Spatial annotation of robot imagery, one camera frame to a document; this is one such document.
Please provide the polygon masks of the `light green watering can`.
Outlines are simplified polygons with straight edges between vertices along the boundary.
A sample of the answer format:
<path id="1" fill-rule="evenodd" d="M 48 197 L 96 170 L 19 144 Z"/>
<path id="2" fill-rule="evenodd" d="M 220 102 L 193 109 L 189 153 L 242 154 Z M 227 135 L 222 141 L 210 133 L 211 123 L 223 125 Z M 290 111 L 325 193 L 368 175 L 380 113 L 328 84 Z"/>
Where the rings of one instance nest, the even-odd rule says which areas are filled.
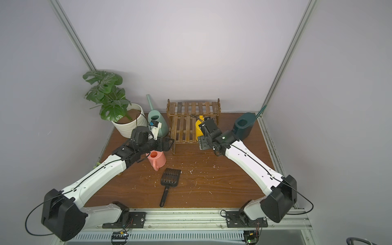
<path id="1" fill-rule="evenodd" d="M 167 136 L 168 132 L 169 132 L 169 128 L 168 128 L 168 125 L 167 125 L 165 118 L 158 110 L 154 109 L 150 95 L 147 95 L 147 99 L 148 99 L 149 106 L 150 106 L 150 112 L 148 113 L 148 121 L 156 120 L 156 121 L 162 123 L 161 128 L 158 133 L 158 136 L 159 137 Z"/>

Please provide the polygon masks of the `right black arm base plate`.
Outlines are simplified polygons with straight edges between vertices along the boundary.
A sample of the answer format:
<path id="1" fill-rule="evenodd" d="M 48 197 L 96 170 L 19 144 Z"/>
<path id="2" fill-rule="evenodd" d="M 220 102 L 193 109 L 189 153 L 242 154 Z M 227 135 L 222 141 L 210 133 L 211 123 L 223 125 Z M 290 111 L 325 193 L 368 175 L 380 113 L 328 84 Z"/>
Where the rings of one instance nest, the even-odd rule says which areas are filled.
<path id="1" fill-rule="evenodd" d="M 268 227 L 266 217 L 256 220 L 246 219 L 239 211 L 221 210 L 221 217 L 226 221 L 228 228 L 266 228 Z"/>

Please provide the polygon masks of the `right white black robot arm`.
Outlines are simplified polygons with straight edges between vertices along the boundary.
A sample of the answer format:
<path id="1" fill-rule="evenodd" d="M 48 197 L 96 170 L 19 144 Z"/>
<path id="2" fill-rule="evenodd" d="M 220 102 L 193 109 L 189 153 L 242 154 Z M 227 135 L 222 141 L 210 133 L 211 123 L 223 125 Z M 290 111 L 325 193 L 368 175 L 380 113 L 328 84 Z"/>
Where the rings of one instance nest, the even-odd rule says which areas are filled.
<path id="1" fill-rule="evenodd" d="M 297 203 L 298 196 L 311 204 L 310 210 L 301 214 L 314 210 L 314 204 L 297 191 L 297 181 L 293 176 L 284 177 L 266 165 L 232 131 L 222 132 L 211 117 L 201 119 L 198 128 L 202 132 L 198 136 L 201 150 L 212 149 L 215 155 L 232 160 L 264 193 L 264 197 L 250 200 L 240 208 L 239 218 L 244 225 L 264 217 L 279 223 L 286 215 L 295 215 L 290 210 Z"/>

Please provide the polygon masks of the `yellow small watering can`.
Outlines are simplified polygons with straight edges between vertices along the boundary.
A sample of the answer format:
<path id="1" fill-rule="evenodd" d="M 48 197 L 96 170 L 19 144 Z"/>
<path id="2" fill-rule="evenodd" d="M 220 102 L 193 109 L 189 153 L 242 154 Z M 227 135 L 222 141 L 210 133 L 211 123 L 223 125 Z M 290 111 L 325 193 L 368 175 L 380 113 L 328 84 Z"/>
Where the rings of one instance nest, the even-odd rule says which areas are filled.
<path id="1" fill-rule="evenodd" d="M 204 122 L 204 116 L 202 115 L 197 116 L 196 123 L 195 123 L 196 140 L 198 140 L 199 136 L 203 136 L 203 132 L 200 129 L 200 124 L 203 122 Z"/>

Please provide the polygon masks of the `dark green watering can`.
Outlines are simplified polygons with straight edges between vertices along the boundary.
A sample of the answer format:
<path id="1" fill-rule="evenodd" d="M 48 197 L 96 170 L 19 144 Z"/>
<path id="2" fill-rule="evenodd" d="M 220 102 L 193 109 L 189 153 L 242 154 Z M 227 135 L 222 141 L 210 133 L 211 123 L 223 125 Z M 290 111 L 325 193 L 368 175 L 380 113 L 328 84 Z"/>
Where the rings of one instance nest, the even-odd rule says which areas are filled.
<path id="1" fill-rule="evenodd" d="M 241 115 L 234 123 L 232 133 L 235 134 L 240 140 L 246 139 L 252 131 L 252 128 L 260 117 L 267 105 L 264 105 L 258 113 L 247 112 Z"/>

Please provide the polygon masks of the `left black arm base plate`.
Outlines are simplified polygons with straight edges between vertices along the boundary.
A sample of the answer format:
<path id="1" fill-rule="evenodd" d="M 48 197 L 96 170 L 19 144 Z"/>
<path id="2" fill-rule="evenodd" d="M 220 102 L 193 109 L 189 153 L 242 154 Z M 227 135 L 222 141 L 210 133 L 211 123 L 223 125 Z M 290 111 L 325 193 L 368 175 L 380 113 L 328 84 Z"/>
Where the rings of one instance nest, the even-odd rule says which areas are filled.
<path id="1" fill-rule="evenodd" d="M 143 228 L 146 221 L 146 212 L 123 211 L 114 223 L 105 223 L 103 229 L 134 229 Z"/>

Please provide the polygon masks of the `brown wooden slatted shelf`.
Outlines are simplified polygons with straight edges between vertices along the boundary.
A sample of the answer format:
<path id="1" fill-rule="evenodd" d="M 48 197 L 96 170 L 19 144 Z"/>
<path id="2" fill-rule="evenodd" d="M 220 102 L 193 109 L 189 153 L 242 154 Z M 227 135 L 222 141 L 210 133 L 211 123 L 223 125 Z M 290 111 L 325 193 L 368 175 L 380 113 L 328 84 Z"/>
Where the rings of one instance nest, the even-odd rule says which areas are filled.
<path id="1" fill-rule="evenodd" d="M 213 102 L 172 102 L 167 100 L 166 115 L 170 121 L 169 137 L 175 140 L 172 152 L 178 144 L 196 144 L 197 123 L 211 117 L 219 124 L 220 100 Z"/>

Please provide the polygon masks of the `pink small watering can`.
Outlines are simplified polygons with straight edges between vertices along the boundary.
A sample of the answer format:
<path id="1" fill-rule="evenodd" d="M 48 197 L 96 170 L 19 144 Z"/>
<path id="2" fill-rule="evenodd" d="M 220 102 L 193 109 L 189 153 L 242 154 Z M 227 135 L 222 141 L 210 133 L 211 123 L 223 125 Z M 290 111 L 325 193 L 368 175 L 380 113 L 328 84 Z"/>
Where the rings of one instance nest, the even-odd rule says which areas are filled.
<path id="1" fill-rule="evenodd" d="M 155 171 L 159 171 L 166 164 L 165 154 L 159 151 L 151 151 L 148 160 Z"/>

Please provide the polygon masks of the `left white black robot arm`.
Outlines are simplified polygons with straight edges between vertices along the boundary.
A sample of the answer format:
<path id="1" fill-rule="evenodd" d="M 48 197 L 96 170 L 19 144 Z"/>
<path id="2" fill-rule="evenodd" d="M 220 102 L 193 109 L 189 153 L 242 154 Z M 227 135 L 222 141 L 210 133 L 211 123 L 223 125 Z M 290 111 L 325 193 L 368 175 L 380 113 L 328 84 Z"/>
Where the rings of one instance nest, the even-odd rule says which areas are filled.
<path id="1" fill-rule="evenodd" d="M 111 179 L 141 161 L 142 156 L 152 151 L 167 152 L 174 142 L 172 138 L 159 137 L 158 132 L 149 127 L 136 127 L 131 137 L 98 167 L 62 190 L 52 189 L 45 195 L 41 223 L 64 242 L 94 226 L 127 227 L 131 219 L 129 208 L 124 204 L 113 202 L 96 207 L 85 204 Z"/>

